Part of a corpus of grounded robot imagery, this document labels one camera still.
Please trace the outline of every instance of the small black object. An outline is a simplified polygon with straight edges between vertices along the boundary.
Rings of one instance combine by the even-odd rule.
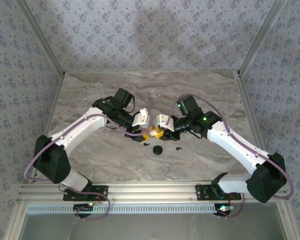
[[[241,194],[232,192],[230,194],[223,193],[223,194],[215,194],[212,185],[202,185],[197,184],[195,185],[195,191],[196,191],[196,199],[198,201],[216,201],[216,200],[222,200],[225,202],[228,202],[230,200],[241,200]]]
[[[162,149],[161,146],[159,146],[159,145],[154,146],[154,148],[153,148],[153,153],[154,153],[155,155],[160,155],[160,154],[162,154],[162,152],[163,152],[163,149]]]
[[[92,182],[89,181],[88,185],[82,190],[82,192],[92,192],[92,193],[99,193],[105,196],[108,196],[108,189],[107,185],[92,185]],[[64,190],[63,201],[68,202],[81,202],[81,201],[98,201],[99,197],[97,195],[88,195],[88,194],[81,194],[71,191],[70,189],[66,188]],[[100,196],[100,201],[105,202],[106,199]]]

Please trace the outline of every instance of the yellow object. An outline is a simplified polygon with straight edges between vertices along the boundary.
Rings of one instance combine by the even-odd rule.
[[[145,142],[145,141],[148,141],[150,138],[149,138],[149,136],[147,135],[147,134],[142,134],[142,137],[144,138],[144,140],[142,141],[142,143],[143,142]]]
[[[164,131],[159,132],[155,137],[160,139],[164,135]]]

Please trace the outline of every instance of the black joint housing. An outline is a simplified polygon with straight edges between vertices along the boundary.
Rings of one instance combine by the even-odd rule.
[[[132,98],[131,93],[119,88],[114,96],[100,98],[92,104],[92,107],[100,109],[104,115],[107,115],[115,123],[129,129],[135,118],[123,108],[128,106]]]
[[[285,160],[279,153],[275,152],[268,157],[286,171]],[[265,161],[245,182],[249,193],[261,203],[266,203],[287,183],[287,179],[271,163]]]
[[[200,108],[193,96],[185,96],[179,99],[177,104],[183,116],[187,116]]]
[[[51,139],[41,135],[35,142],[34,155],[51,142]],[[71,166],[64,146],[53,144],[45,150],[34,162],[33,167],[40,171],[54,184],[61,183],[69,175]]]
[[[207,111],[199,121],[201,125],[200,134],[206,139],[208,137],[208,130],[211,130],[215,123],[221,122],[222,118],[213,111]]]
[[[129,105],[132,98],[133,98],[133,95],[130,92],[128,92],[120,87],[118,89],[118,91],[116,91],[114,97],[110,99],[110,102],[113,105],[124,109]]]

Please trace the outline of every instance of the wall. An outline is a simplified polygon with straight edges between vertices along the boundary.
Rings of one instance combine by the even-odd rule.
[[[0,0],[0,239],[59,78],[13,0]]]
[[[300,223],[300,0],[288,0],[244,80],[267,150],[286,158]]]
[[[27,0],[65,72],[239,69],[273,0]]]

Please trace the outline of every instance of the black mounting bracket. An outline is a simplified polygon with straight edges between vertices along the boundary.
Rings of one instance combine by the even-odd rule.
[[[232,192],[232,193],[224,193],[221,196],[216,195],[213,192],[212,186],[209,184],[202,185],[197,184],[195,185],[195,191],[196,191],[196,199],[198,201],[216,201],[216,200],[222,200],[222,201],[230,201],[230,200],[241,200],[241,194]]]
[[[84,188],[83,192],[92,192],[92,193],[99,193],[103,194],[105,196],[108,196],[108,190],[109,187],[107,185],[91,185]],[[80,194],[76,193],[74,191],[71,191],[70,189],[66,188],[64,190],[63,194],[63,201],[65,202],[82,202],[82,201],[89,201],[89,202],[95,202],[95,201],[106,201],[106,199],[102,196],[98,197],[97,195],[92,194]]]

